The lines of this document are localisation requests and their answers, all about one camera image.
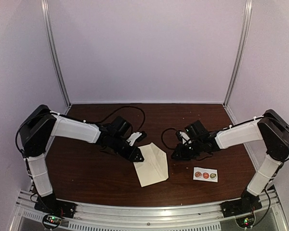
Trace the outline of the cream paper envelope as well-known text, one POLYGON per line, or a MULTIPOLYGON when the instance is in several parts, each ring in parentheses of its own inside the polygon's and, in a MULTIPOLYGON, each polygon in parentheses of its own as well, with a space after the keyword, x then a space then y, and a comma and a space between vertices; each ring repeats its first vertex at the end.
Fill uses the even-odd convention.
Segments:
POLYGON ((167 154, 154 143, 139 147, 143 162, 135 162, 134 167, 141 187, 166 181, 169 178, 167 154))

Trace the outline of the sticker sheet with three seals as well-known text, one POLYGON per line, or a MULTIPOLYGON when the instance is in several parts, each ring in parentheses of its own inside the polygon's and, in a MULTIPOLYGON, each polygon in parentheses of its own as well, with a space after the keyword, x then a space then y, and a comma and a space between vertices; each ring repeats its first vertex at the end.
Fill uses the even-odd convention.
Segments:
POLYGON ((216 169, 194 167, 193 180, 218 182, 218 171, 216 169))

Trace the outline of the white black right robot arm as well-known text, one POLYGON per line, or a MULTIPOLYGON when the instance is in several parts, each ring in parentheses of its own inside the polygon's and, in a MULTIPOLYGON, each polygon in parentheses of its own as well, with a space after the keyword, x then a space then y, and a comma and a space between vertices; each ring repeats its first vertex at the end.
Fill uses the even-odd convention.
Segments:
POLYGON ((273 109, 220 130, 207 130, 197 120, 183 131, 177 131, 176 136, 179 143, 173 149, 171 158, 177 161, 196 159, 202 153, 212 155, 237 145, 262 145, 263 161, 237 202, 237 208, 244 213, 255 206, 259 195, 289 161, 289 124, 273 109))

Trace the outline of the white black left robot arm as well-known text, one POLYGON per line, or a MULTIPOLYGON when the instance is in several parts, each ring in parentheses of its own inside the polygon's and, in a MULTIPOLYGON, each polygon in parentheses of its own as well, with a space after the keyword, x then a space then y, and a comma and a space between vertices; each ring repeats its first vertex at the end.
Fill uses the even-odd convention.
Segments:
POLYGON ((49 177, 46 164, 51 154, 63 160, 63 153, 70 147, 94 145, 102 152, 109 149, 132 163, 140 163, 145 158, 136 144, 146 137, 145 131, 133 130, 132 124, 121 116, 111 122, 88 121, 39 105, 15 135, 16 148, 38 196, 35 208, 54 214, 67 207, 57 199, 49 177))

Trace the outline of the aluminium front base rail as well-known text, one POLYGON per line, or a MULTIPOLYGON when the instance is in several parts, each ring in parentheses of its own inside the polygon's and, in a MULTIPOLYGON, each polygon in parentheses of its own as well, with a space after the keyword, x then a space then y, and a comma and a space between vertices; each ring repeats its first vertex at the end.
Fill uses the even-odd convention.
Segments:
MULTIPOLYGON (((8 231, 49 231, 42 224, 45 214, 35 210, 36 195, 21 191, 8 231)), ((268 209, 267 195, 260 195, 262 208, 249 214, 225 217, 221 202, 162 207, 128 207, 76 203, 73 218, 64 218, 54 231, 289 231, 276 191, 268 190, 270 208, 252 229, 237 222, 255 215, 256 223, 268 209)))

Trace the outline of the right aluminium corner post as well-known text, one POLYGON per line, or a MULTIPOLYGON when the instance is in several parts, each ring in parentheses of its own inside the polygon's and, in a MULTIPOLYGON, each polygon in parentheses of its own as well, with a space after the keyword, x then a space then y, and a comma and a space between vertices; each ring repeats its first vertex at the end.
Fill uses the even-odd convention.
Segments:
POLYGON ((236 58, 235 58, 235 63, 234 67, 232 70, 231 74, 231 79, 229 82, 228 90, 225 96, 224 100, 224 107, 227 107, 230 102, 231 95, 233 93, 236 79, 238 77, 238 73, 240 70, 243 54, 244 54, 244 49, 246 46, 247 38, 249 35, 249 30, 250 30, 250 23, 251 23, 251 18, 252 18, 252 6, 253 6, 253 1, 252 0, 246 0, 245 1, 245 9, 244 9, 244 14, 243 14, 243 21, 242 21, 242 28, 241 28, 241 33, 240 33, 240 38, 239 38, 239 44, 236 52, 236 58))

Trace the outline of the aluminium corner post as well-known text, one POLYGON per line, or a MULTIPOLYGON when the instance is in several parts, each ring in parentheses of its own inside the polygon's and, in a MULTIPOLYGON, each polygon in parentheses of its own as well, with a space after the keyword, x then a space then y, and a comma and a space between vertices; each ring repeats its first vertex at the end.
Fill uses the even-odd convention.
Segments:
POLYGON ((233 93, 236 79, 238 77, 238 73, 240 70, 243 54, 244 54, 244 49, 246 46, 247 38, 249 35, 249 30, 250 30, 250 23, 251 23, 251 18, 252 18, 252 6, 253 6, 253 1, 252 0, 246 0, 245 1, 245 9, 244 9, 244 14, 243 14, 243 21, 242 21, 242 28, 241 28, 241 33, 240 33, 240 38, 239 38, 239 44, 236 52, 236 58, 235 58, 235 63, 234 67, 232 70, 231 74, 231 79, 229 82, 228 90, 225 96, 224 100, 224 107, 227 107, 230 102, 231 95, 233 93))
POLYGON ((66 85, 63 79, 62 75, 62 70, 60 67, 59 63, 59 58, 56 50, 56 45, 55 45, 55 40, 53 36, 53 29, 52 29, 52 24, 51 24, 51 16, 50 16, 50 10, 49 10, 49 1, 48 0, 41 0, 41 10, 42 10, 42 15, 44 19, 44 24, 45 24, 45 30, 46 30, 46 36, 50 48, 50 55, 55 71, 55 75, 58 81, 59 89, 61 91, 64 103, 66 107, 71 106, 71 102, 67 93, 66 85))

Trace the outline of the left aluminium corner post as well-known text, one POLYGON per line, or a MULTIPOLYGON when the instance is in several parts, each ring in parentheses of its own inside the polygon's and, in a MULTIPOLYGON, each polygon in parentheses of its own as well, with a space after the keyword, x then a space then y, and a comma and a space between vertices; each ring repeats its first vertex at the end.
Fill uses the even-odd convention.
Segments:
POLYGON ((53 29, 52 29, 52 24, 51 24, 51 16, 50 16, 50 10, 49 10, 49 1, 48 0, 41 0, 41 10, 42 10, 42 15, 44 19, 44 24, 45 24, 45 30, 46 30, 46 36, 50 48, 50 55, 55 71, 55 75, 58 81, 59 89, 61 91, 64 103, 66 107, 71 106, 71 102, 67 93, 66 85, 63 79, 62 75, 62 70, 60 67, 59 63, 59 58, 56 50, 56 45, 55 45, 55 40, 53 36, 53 29))

